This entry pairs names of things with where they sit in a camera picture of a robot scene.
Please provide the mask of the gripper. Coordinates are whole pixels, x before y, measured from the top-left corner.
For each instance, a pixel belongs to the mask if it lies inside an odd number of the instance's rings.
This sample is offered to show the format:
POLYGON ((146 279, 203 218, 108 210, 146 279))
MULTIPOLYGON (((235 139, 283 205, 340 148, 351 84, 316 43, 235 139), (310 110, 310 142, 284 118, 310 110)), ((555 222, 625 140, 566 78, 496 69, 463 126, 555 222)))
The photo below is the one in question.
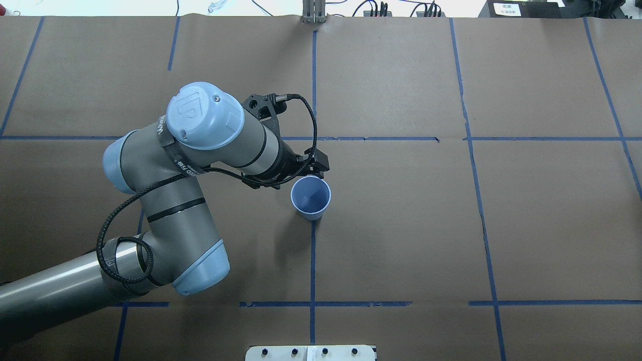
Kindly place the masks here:
POLYGON ((241 174, 241 181, 248 187, 255 190, 260 187, 279 189, 280 185, 299 174, 324 179, 324 173, 330 171, 330 161, 325 153, 311 153, 311 149, 308 148, 303 154, 298 154, 281 139, 277 144, 276 158, 266 171, 259 174, 241 174))

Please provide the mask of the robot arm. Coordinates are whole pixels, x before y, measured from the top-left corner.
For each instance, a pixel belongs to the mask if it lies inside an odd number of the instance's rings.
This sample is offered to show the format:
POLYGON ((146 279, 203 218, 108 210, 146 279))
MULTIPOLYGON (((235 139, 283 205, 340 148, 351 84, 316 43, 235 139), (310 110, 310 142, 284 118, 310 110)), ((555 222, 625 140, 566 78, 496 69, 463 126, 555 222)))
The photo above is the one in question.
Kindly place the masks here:
POLYGON ((184 85, 158 121, 113 142, 106 178, 130 196, 74 260, 2 285, 2 347, 170 285, 182 296, 224 279, 230 264, 199 185, 218 173, 256 190, 330 169, 300 94, 245 101, 207 82, 184 85))

